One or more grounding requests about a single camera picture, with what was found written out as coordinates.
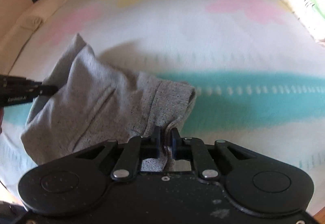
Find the grey speckled pants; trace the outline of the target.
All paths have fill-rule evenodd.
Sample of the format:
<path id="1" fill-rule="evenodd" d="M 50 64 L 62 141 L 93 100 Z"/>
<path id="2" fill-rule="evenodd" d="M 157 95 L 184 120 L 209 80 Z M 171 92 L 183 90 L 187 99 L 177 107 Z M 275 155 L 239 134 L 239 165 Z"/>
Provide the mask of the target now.
<path id="1" fill-rule="evenodd" d="M 194 87 L 126 70 L 96 58 L 76 35 L 45 85 L 58 91 L 32 104 L 21 140 L 38 165 L 112 139 L 126 143 L 162 130 L 160 156 L 142 165 L 145 171 L 172 167 L 170 131 L 181 128 L 196 101 Z"/>

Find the pastel floral bed sheet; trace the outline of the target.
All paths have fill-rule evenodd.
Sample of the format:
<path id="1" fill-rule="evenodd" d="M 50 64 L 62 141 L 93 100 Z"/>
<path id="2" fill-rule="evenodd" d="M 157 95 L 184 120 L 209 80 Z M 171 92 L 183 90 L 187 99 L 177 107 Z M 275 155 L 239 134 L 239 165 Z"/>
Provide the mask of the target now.
<path id="1" fill-rule="evenodd" d="M 43 80 L 76 34 L 103 61 L 194 86 L 183 135 L 292 164 L 324 190 L 324 48 L 280 0 L 67 0 L 10 74 Z"/>

